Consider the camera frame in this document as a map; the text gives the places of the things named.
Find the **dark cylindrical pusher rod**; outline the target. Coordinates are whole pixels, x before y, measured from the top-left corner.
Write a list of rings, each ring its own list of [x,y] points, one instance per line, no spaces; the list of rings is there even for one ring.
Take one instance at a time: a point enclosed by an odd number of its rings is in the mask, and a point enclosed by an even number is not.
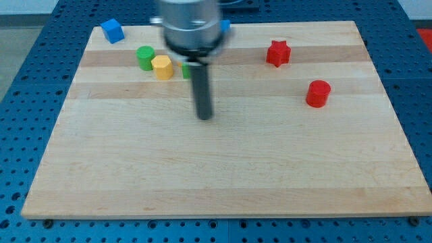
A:
[[[197,118],[201,120],[211,119],[213,106],[209,84],[209,69],[207,64],[189,63],[190,80]]]

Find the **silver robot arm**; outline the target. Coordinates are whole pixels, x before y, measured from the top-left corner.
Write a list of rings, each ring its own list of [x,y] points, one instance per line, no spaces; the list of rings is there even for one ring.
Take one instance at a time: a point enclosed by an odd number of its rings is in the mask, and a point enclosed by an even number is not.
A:
[[[156,0],[168,51],[188,66],[197,118],[213,116],[209,66],[230,36],[230,23],[221,19],[217,0]]]

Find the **blue block behind arm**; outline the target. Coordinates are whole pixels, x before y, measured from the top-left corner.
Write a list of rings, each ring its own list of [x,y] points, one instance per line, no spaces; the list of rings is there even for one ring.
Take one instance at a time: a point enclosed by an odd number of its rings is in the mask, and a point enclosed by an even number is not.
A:
[[[221,32],[227,33],[230,30],[230,24],[231,24],[231,22],[229,20],[220,21]]]

